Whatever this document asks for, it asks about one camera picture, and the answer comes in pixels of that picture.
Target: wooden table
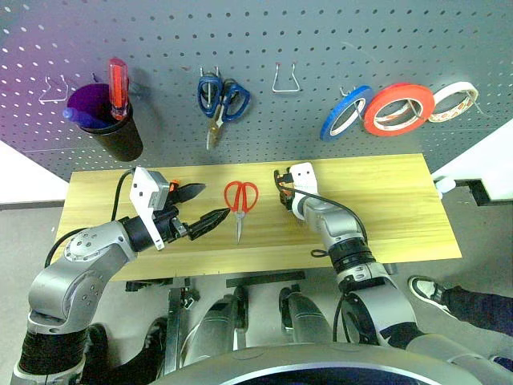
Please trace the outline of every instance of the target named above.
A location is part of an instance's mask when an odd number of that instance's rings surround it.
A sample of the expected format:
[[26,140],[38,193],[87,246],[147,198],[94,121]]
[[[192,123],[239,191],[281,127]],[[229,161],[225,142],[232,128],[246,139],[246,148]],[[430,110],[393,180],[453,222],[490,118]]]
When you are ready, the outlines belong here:
[[[461,253],[434,188],[422,154],[311,160],[324,197],[341,202],[363,220],[370,248],[380,262],[458,258]],[[209,234],[180,239],[158,252],[151,248],[127,264],[115,280],[183,277],[330,266],[329,258],[312,258],[322,249],[310,232],[285,210],[273,182],[273,170],[284,172],[300,161],[156,168],[181,184],[202,182],[207,188],[179,205],[181,221],[225,207],[224,186],[252,181],[260,200],[244,219],[240,244],[235,242],[232,214]],[[57,237],[78,227],[109,221],[115,186],[123,170],[73,172]],[[121,191],[118,218],[134,216],[128,198],[130,177]]]

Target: white tape roll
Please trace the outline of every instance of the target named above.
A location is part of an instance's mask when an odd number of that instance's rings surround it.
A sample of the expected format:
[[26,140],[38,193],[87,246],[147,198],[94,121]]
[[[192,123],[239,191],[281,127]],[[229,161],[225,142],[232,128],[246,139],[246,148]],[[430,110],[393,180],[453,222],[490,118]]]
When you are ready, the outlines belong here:
[[471,83],[457,82],[442,88],[440,91],[434,94],[434,102],[438,105],[445,98],[448,98],[449,96],[457,94],[459,92],[464,93],[465,95],[467,95],[467,97],[460,104],[458,104],[456,107],[451,108],[450,110],[440,112],[438,114],[431,114],[431,116],[429,117],[429,121],[440,123],[445,122],[447,120],[451,120],[456,116],[461,115],[466,110],[468,110],[470,106],[474,104],[474,102],[479,96],[478,90]]

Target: pegboard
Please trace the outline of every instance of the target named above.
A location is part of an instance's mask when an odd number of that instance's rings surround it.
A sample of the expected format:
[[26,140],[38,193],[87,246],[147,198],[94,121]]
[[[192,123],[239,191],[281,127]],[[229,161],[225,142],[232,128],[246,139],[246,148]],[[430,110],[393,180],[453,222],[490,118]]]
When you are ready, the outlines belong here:
[[[396,0],[0,1],[0,139],[64,179],[72,171],[264,162],[423,152],[440,168],[511,118],[513,3]],[[129,66],[131,102],[144,143],[118,162],[62,118],[65,102],[38,101],[54,79],[61,95],[107,80],[107,60]],[[292,86],[292,63],[301,92]],[[207,151],[208,119],[196,102],[199,69],[219,66],[252,94]],[[318,139],[339,87],[379,91],[410,82],[433,92],[457,81],[479,90],[475,107],[442,124],[391,138],[358,123],[339,140]]]

